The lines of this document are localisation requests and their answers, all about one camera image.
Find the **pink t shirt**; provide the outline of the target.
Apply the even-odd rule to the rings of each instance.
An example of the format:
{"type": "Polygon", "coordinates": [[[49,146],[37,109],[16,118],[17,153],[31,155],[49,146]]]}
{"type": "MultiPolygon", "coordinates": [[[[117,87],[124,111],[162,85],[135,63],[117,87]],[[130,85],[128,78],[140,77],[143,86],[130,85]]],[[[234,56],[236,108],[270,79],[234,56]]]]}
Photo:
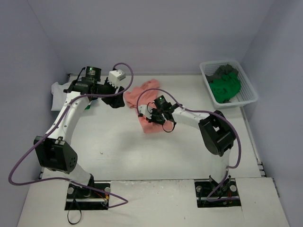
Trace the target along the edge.
{"type": "MultiPolygon", "coordinates": [[[[160,82],[156,79],[151,79],[144,82],[140,87],[134,87],[131,91],[126,91],[124,93],[124,99],[128,107],[131,109],[135,109],[135,112],[137,113],[136,102],[139,95],[145,90],[150,88],[160,88],[160,82]]],[[[157,95],[158,95],[158,90],[151,90],[145,92],[139,100],[139,105],[147,105],[148,103],[150,103],[149,107],[155,107],[153,101],[154,99],[156,99],[157,95]]],[[[139,117],[138,120],[141,124],[143,132],[146,134],[164,132],[161,125],[153,122],[148,122],[144,117],[139,117]]]]}

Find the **white t shirt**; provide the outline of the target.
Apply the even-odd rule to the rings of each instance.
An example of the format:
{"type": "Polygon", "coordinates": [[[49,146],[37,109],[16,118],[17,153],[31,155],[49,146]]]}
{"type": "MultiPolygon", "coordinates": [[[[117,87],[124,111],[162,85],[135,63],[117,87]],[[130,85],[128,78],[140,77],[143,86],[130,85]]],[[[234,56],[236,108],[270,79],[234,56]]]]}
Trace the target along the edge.
{"type": "Polygon", "coordinates": [[[64,93],[65,89],[68,89],[70,82],[60,85],[55,82],[51,86],[51,94],[53,95],[51,111],[60,111],[65,103],[67,94],[64,93]]]}

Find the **white laundry basket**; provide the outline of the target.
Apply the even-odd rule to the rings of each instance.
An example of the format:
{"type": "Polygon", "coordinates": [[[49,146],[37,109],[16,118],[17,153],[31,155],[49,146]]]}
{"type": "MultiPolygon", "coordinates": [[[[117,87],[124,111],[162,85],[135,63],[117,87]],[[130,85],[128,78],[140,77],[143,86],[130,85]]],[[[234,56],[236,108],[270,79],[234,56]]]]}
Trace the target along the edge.
{"type": "Polygon", "coordinates": [[[258,95],[252,86],[251,82],[249,81],[246,73],[244,72],[243,68],[241,67],[240,63],[236,60],[227,59],[227,60],[218,60],[218,61],[206,61],[202,62],[199,65],[203,81],[206,85],[208,90],[209,96],[212,99],[213,105],[216,109],[224,109],[224,108],[233,108],[233,107],[242,107],[247,104],[254,103],[258,100],[258,95]],[[212,76],[215,71],[223,65],[231,65],[234,69],[236,69],[238,73],[238,79],[241,83],[240,91],[232,97],[229,102],[227,103],[218,103],[211,91],[209,83],[207,81],[207,76],[212,76]]]}

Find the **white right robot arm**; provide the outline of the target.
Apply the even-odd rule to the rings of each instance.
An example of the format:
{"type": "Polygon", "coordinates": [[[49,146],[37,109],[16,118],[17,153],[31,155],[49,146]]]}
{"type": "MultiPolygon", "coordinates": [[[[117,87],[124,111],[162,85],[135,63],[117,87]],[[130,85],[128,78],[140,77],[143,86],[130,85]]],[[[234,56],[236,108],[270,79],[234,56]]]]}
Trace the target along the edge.
{"type": "Polygon", "coordinates": [[[206,149],[211,153],[211,174],[209,188],[215,195],[220,195],[227,188],[226,179],[230,152],[236,140],[235,133],[222,118],[220,111],[211,113],[193,113],[181,108],[178,104],[172,105],[164,96],[154,100],[155,107],[141,105],[139,112],[146,120],[159,125],[165,122],[184,124],[200,131],[206,149]]]}

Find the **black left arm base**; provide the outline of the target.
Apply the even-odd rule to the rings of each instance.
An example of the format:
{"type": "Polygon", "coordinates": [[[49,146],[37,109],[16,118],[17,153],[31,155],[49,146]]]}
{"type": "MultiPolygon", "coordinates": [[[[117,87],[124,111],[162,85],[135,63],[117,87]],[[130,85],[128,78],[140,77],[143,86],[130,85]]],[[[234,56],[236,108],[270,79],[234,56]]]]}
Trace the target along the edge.
{"type": "Polygon", "coordinates": [[[64,210],[108,210],[109,195],[69,184],[64,210]]]}

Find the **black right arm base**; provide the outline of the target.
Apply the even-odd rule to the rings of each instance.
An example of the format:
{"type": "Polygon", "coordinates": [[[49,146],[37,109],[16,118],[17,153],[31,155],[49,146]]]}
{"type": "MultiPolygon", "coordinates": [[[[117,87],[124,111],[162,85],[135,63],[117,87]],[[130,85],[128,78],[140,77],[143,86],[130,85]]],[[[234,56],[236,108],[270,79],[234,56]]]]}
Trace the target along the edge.
{"type": "Polygon", "coordinates": [[[238,192],[236,180],[228,178],[223,186],[217,189],[207,199],[212,190],[217,186],[217,183],[209,180],[195,181],[196,203],[198,208],[227,208],[240,207],[241,200],[238,192]]]}

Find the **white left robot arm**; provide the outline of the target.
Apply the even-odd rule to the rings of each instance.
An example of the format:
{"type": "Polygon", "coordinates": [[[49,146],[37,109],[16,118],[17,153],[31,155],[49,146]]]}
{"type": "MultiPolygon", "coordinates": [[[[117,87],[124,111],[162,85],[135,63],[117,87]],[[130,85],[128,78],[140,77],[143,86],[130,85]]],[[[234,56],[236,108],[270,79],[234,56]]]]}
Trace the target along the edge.
{"type": "Polygon", "coordinates": [[[37,136],[35,151],[40,166],[50,171],[61,172],[68,180],[80,183],[78,194],[87,199],[95,192],[92,174],[78,164],[78,155],[71,147],[71,139],[83,111],[97,95],[105,95],[103,101],[112,108],[123,107],[123,87],[119,83],[126,78],[122,70],[113,69],[105,82],[100,83],[101,70],[86,67],[84,77],[75,79],[66,93],[65,103],[53,127],[47,131],[47,138],[37,136]]]}

